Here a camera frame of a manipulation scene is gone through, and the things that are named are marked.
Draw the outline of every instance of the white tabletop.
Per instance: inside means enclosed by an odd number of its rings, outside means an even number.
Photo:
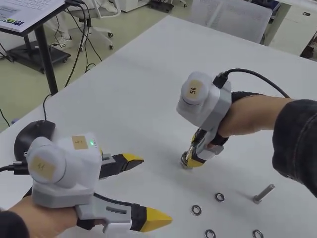
[[[104,152],[131,152],[145,163],[100,181],[97,192],[109,198],[157,208],[171,225],[127,237],[200,238],[213,229],[219,238],[316,237],[317,199],[271,165],[271,132],[232,137],[224,152],[201,168],[179,165],[196,128],[176,112],[182,83],[195,70],[219,73],[247,68],[268,77],[294,98],[317,99],[315,62],[238,39],[193,23],[166,17],[47,101],[54,140],[92,131]],[[230,75],[234,90],[279,96],[250,75]],[[0,134],[0,166],[14,160],[17,133],[43,119],[38,107]],[[260,205],[250,198],[273,183]],[[0,206],[16,203],[31,186],[28,176],[0,174]],[[213,198],[222,192],[226,200]],[[190,207],[198,204],[201,216]],[[101,228],[74,228],[63,237],[103,237]]]

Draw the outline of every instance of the black computer mouse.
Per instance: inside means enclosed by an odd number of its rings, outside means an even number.
[[[31,143],[37,137],[43,136],[51,140],[55,130],[55,123],[48,120],[38,120],[31,122],[24,127],[17,135],[14,143],[14,155],[17,161],[26,160],[26,152],[29,150]]]

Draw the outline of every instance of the sticker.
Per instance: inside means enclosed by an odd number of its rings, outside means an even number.
[[[35,156],[31,163],[30,170],[46,178],[48,181],[51,181],[56,167],[55,165],[41,159],[40,157]]]
[[[84,135],[72,136],[71,138],[73,140],[75,150],[88,149],[88,144]]]
[[[9,7],[9,6],[0,6],[0,21],[4,21],[7,18],[12,17],[18,11],[20,10]]]
[[[20,26],[20,25],[22,25],[23,23],[24,23],[23,21],[15,21],[15,22],[13,22],[12,24],[13,24],[13,25]]]
[[[10,18],[8,18],[8,19],[4,20],[3,22],[6,22],[6,23],[13,23],[13,22],[15,22],[15,20],[14,20],[14,19],[10,19]]]
[[[196,99],[199,95],[200,89],[202,88],[203,83],[196,79],[192,80],[189,84],[186,97],[189,99]]]

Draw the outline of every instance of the white wall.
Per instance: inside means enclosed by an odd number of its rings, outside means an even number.
[[[31,32],[29,34],[29,38],[30,38],[30,41],[35,40],[34,32]],[[24,44],[23,37],[10,35],[3,32],[0,32],[0,42],[7,51]]]

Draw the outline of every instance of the number label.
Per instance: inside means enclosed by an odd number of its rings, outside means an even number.
[[[189,99],[197,99],[200,89],[202,88],[203,83],[196,79],[192,80],[189,84],[186,97]]]
[[[88,149],[88,144],[84,135],[72,136],[72,140],[75,150]]]
[[[51,181],[56,170],[55,165],[35,156],[31,162],[30,170],[36,172],[39,176]]]

